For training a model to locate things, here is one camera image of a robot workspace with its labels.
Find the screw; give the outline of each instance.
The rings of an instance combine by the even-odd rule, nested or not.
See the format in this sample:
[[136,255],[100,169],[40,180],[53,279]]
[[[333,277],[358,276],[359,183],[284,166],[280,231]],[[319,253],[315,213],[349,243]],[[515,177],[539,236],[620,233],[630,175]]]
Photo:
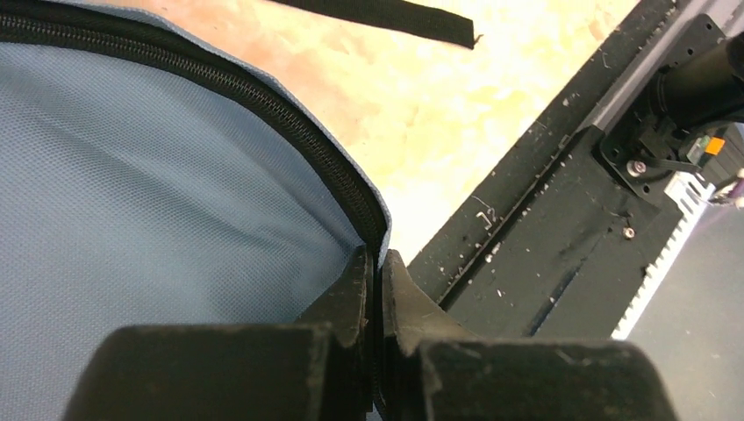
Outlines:
[[643,161],[628,161],[628,174],[637,177],[646,172],[646,163]]
[[635,237],[635,230],[629,226],[625,227],[623,229],[623,237],[625,237],[626,239],[632,239],[633,237]]

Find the zipper teeth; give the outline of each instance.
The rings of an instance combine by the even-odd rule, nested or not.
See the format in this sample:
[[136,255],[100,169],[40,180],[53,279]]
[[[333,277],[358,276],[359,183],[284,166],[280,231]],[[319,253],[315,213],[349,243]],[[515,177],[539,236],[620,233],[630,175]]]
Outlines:
[[21,32],[32,32],[42,37],[39,41],[65,39],[94,45],[106,52],[115,51],[127,55],[145,56],[150,61],[164,63],[190,74],[199,75],[238,94],[246,102],[255,104],[266,113],[276,116],[276,121],[283,124],[284,129],[289,130],[292,137],[301,139],[301,145],[296,145],[293,142],[293,146],[302,147],[311,156],[311,159],[317,163],[317,165],[313,165],[315,170],[323,173],[325,180],[333,183],[333,186],[329,187],[332,191],[335,190],[340,194],[341,200],[345,202],[350,210],[350,214],[347,214],[347,216],[359,230],[360,236],[367,242],[374,243],[371,244],[372,246],[380,246],[384,228],[378,222],[380,216],[372,210],[378,205],[368,203],[368,200],[365,200],[364,195],[355,186],[355,182],[348,175],[348,172],[338,164],[337,159],[339,157],[332,156],[323,149],[322,142],[318,141],[316,133],[311,132],[307,124],[297,118],[291,111],[288,111],[282,101],[275,99],[278,94],[263,87],[257,88],[251,82],[246,82],[237,75],[169,52],[165,48],[152,46],[134,39],[9,15],[0,15],[0,29],[2,29],[0,35],[5,36],[16,35],[20,38],[21,35],[24,35]]
[[[375,350],[382,346],[383,345],[377,346],[377,344],[375,344]],[[381,385],[383,384],[383,369],[380,367],[380,358],[379,355],[375,355],[372,359],[372,402],[375,404],[375,408],[377,408],[377,413],[380,414],[380,418],[383,421],[390,421],[390,418],[388,417],[388,406],[385,402],[385,397],[383,396],[381,388]]]

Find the black zipper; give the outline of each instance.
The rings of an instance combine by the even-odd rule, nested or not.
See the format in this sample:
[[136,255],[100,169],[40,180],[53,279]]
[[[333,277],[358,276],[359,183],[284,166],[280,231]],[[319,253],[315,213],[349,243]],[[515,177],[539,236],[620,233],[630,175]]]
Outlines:
[[0,42],[57,46],[137,62],[241,104],[279,132],[318,173],[362,240],[379,250],[387,223],[372,189],[292,102],[245,69],[170,31],[65,4],[3,0]]

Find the particle board surface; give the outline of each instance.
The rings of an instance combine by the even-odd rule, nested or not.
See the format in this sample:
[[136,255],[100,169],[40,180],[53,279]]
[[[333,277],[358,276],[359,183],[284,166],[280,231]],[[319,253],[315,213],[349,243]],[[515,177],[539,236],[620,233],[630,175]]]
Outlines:
[[382,191],[406,262],[638,0],[417,0],[474,20],[475,50],[267,0],[108,0],[272,74]]

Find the gray fabric lining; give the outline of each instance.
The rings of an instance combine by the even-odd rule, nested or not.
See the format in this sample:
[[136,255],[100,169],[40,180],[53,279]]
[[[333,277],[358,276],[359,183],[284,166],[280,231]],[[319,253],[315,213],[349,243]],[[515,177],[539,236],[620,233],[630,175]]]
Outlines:
[[0,419],[121,325],[289,322],[361,244],[285,140],[178,76],[0,44]]

